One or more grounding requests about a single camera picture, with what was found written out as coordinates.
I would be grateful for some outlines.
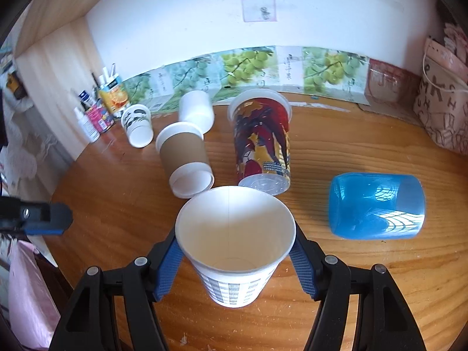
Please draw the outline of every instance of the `wooden table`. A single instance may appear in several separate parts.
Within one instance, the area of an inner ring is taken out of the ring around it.
[[[311,101],[302,95],[288,98]],[[349,112],[293,108],[292,184],[279,199],[325,253],[362,268],[386,265],[427,350],[447,350],[468,320],[467,159],[438,148],[422,128],[364,113],[352,103],[319,102]],[[235,154],[226,107],[215,107],[215,112],[214,127],[205,135],[215,186],[234,185]],[[155,134],[176,120],[176,114],[154,118]],[[411,240],[366,242],[334,236],[327,223],[328,186],[334,176],[346,172],[419,178],[427,203],[420,234]],[[70,229],[47,239],[72,286],[88,266],[118,268],[146,255],[153,243],[165,238],[185,203],[172,195],[154,143],[132,148],[120,124],[86,148],[53,200],[73,210]],[[240,309],[215,304],[184,259],[171,292],[155,307],[172,350],[289,351],[303,350],[318,304],[302,291],[289,258],[257,300]],[[352,296],[343,350],[352,348],[356,314],[357,297]],[[123,300],[117,302],[117,316],[120,337],[130,344]]]

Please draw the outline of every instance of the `white bottle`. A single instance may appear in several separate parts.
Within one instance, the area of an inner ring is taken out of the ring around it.
[[[80,125],[81,129],[86,133],[88,138],[92,143],[99,138],[99,133],[94,127],[94,125],[90,122],[87,116],[83,112],[80,111],[78,107],[74,109],[76,118],[78,119],[78,124]]]

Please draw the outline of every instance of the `blue plastic cup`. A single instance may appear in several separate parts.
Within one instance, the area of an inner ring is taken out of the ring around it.
[[[423,226],[423,187],[412,175],[346,173],[333,178],[331,231],[353,240],[409,239]]]

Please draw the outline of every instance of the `paper cup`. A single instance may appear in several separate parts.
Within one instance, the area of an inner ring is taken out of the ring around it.
[[[242,307],[260,294],[289,254],[296,226],[277,198],[252,188],[223,186],[190,199],[175,236],[210,297]]]
[[[186,93],[179,101],[179,121],[195,124],[202,133],[208,132],[214,123],[213,104],[204,91]]]
[[[245,91],[231,102],[228,118],[234,126],[239,186],[271,195],[288,190],[292,115],[288,100],[268,89]]]
[[[156,150],[176,197],[190,199],[213,186],[213,171],[203,133],[197,125],[186,122],[168,125],[156,138]]]
[[[128,107],[122,114],[120,121],[128,142],[135,148],[144,148],[153,140],[151,112],[142,104]]]

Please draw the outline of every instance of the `plastic cup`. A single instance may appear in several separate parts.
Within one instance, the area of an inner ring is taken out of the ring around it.
[[[175,221],[175,236],[210,297],[242,307],[260,294],[289,254],[296,226],[277,198],[223,186],[190,199]]]
[[[153,141],[153,127],[151,125],[151,112],[143,104],[128,107],[120,121],[128,142],[135,148],[144,148]]]
[[[412,175],[347,173],[331,182],[331,231],[354,240],[408,239],[424,222],[424,191]]]
[[[214,184],[203,133],[192,123],[178,122],[165,127],[156,138],[162,166],[173,194],[190,199]]]
[[[228,118],[234,126],[239,186],[271,195],[288,190],[292,114],[283,95],[264,88],[245,91],[231,102]]]
[[[205,134],[214,123],[213,104],[204,91],[190,91],[179,101],[179,121],[195,124]]]

